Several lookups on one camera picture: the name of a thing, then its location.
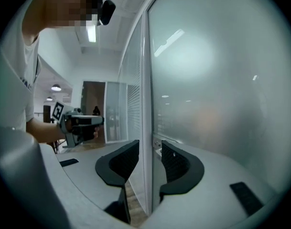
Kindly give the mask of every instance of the round ceiling light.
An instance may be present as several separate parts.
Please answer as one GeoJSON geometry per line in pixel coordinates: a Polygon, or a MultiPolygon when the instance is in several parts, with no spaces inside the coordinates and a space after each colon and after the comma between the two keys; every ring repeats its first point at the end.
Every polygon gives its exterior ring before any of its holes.
{"type": "Polygon", "coordinates": [[[51,88],[53,91],[59,92],[61,91],[60,85],[58,84],[54,84],[51,88]]]}

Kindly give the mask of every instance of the neck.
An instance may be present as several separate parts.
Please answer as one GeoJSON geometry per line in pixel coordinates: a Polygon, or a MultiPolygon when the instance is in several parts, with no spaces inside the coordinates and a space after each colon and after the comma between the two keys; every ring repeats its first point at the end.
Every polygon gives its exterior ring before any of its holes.
{"type": "Polygon", "coordinates": [[[22,22],[25,43],[32,44],[45,28],[45,0],[33,0],[25,12],[22,22]]]}

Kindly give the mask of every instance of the dark silhouette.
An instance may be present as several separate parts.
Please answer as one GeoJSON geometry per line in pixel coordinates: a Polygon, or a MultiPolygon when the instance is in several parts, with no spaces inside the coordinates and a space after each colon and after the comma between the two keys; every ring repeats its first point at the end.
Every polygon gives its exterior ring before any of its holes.
{"type": "Polygon", "coordinates": [[[93,113],[92,113],[92,115],[96,115],[96,116],[99,116],[99,115],[101,115],[101,112],[99,111],[99,109],[98,109],[98,107],[97,107],[97,106],[95,106],[95,108],[94,108],[94,110],[93,110],[93,113]]]}

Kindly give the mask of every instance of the wooden floor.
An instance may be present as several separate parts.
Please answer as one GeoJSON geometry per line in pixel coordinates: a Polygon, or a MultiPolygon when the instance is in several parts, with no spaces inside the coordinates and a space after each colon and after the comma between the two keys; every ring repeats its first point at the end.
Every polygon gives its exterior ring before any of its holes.
{"type": "MultiPolygon", "coordinates": [[[[103,148],[106,146],[108,145],[100,143],[87,143],[76,146],[74,148],[66,148],[63,151],[63,153],[83,152],[95,148],[103,148]]],[[[132,227],[138,228],[147,219],[147,215],[145,214],[143,208],[141,207],[129,181],[127,181],[125,184],[125,191],[127,196],[127,204],[129,208],[130,225],[132,227]]]]}

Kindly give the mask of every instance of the ceiling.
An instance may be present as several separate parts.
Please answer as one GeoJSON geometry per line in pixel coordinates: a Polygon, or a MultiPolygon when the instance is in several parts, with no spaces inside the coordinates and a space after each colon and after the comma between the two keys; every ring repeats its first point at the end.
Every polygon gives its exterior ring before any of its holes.
{"type": "Polygon", "coordinates": [[[51,101],[52,103],[55,102],[55,99],[59,99],[63,103],[71,102],[72,87],[70,87],[63,78],[53,73],[44,65],[42,66],[40,74],[38,76],[36,87],[40,87],[42,91],[49,93],[49,95],[54,99],[53,101],[51,101]],[[51,89],[54,84],[60,85],[60,92],[54,92],[51,89]]]}
{"type": "Polygon", "coordinates": [[[91,50],[109,49],[121,52],[125,46],[127,36],[131,29],[133,20],[144,0],[112,0],[116,10],[106,26],[97,27],[97,42],[88,41],[85,27],[66,27],[57,29],[60,40],[64,45],[70,47],[78,42],[80,52],[85,53],[91,50]]]}

